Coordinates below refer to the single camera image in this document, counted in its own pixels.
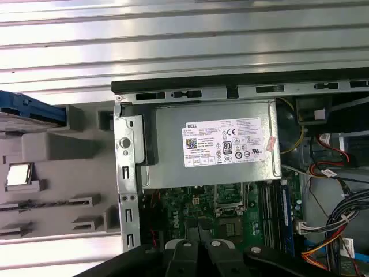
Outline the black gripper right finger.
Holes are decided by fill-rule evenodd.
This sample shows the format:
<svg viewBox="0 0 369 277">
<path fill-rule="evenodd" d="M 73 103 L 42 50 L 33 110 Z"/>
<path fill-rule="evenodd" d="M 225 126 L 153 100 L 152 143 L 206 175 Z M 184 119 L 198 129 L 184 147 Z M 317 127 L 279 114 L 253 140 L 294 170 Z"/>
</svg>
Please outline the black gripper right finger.
<svg viewBox="0 0 369 277">
<path fill-rule="evenodd" d="M 233 242 L 214 238 L 207 219 L 199 220 L 199 238 L 213 269 L 212 276 L 332 276 L 331 272 L 264 245 L 243 251 Z"/>
</svg>

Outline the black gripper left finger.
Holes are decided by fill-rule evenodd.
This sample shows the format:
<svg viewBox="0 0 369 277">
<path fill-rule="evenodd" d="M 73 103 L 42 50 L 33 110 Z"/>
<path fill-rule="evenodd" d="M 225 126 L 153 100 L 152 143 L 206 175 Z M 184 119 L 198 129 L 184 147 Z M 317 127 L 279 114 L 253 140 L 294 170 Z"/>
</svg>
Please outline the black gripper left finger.
<svg viewBox="0 0 369 277">
<path fill-rule="evenodd" d="M 96 267 L 97 276 L 196 276 L 198 221 L 185 221 L 185 237 L 166 243 L 164 250 L 138 246 Z"/>
</svg>

